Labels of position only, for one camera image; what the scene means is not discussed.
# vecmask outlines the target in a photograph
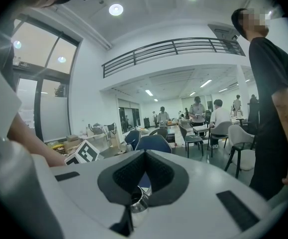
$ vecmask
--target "black t-shirt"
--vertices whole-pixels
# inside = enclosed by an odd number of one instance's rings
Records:
[[[5,80],[15,91],[13,79],[14,50],[11,43],[13,30],[14,22],[12,20],[0,24],[0,71]]]
[[[249,48],[249,58],[257,83],[260,107],[258,140],[268,149],[288,149],[272,95],[288,88],[288,54],[263,37],[254,38]]]

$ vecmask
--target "railing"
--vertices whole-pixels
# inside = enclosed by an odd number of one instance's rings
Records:
[[[149,60],[195,52],[217,52],[245,56],[236,41],[206,37],[172,39],[143,46],[106,62],[102,65],[103,77]]]

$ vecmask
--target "chair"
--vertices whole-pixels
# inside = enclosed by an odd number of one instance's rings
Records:
[[[235,177],[238,178],[239,170],[249,171],[255,165],[255,152],[252,150],[254,145],[254,135],[244,131],[238,125],[232,125],[228,129],[229,144],[231,145],[231,152],[228,163],[224,169],[227,171],[229,165],[234,163],[237,166]],[[234,152],[238,151],[238,157],[234,157]]]
[[[209,150],[209,141],[210,139],[214,139],[214,140],[219,140],[219,139],[225,139],[224,142],[224,147],[227,143],[227,138],[228,138],[228,128],[232,125],[231,121],[224,121],[221,122],[220,124],[216,125],[213,128],[209,129],[209,138],[208,138],[208,146],[207,146],[207,150]]]
[[[154,135],[156,133],[161,135],[164,139],[167,139],[167,135],[168,135],[167,129],[159,128],[159,129],[152,131],[149,135]]]
[[[136,146],[139,142],[140,132],[137,130],[131,130],[128,135],[125,137],[125,142],[127,145],[132,147],[132,150],[136,149]]]
[[[159,134],[149,135],[141,138],[135,150],[141,149],[150,149],[172,153],[172,149],[167,141]]]
[[[196,136],[190,136],[187,135],[187,130],[179,124],[179,128],[180,128],[180,132],[182,133],[182,136],[184,138],[185,141],[185,146],[186,146],[186,151],[187,151],[187,158],[189,158],[189,143],[199,143],[201,145],[201,152],[202,152],[202,156],[203,156],[203,140],[201,139],[200,136],[196,135]]]

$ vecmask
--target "white chair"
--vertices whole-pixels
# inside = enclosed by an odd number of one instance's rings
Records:
[[[235,177],[238,178],[239,170],[249,171],[254,168],[255,152],[252,150],[254,145],[254,135],[247,133],[238,125],[230,126],[228,129],[228,135],[231,152],[224,171],[227,171],[229,165],[234,163],[237,166]],[[236,150],[238,151],[238,157],[234,157],[234,152]]]

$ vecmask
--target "recessed light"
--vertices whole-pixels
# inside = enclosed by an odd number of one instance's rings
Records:
[[[65,63],[65,62],[66,62],[66,58],[65,58],[65,57],[59,57],[59,58],[58,58],[58,61],[59,61],[60,63]]]
[[[153,96],[153,94],[150,92],[150,90],[145,90],[147,94],[149,94],[150,96]]]
[[[120,4],[116,3],[116,4],[111,5],[110,8],[108,9],[108,11],[113,16],[118,16],[118,15],[121,15],[123,13],[124,8]]]
[[[21,44],[20,41],[14,41],[14,42],[13,42],[13,46],[14,46],[16,49],[20,49],[21,46],[22,46],[22,44]]]
[[[203,88],[205,85],[207,85],[209,82],[211,82],[212,80],[207,80],[204,84],[202,84],[200,87]]]

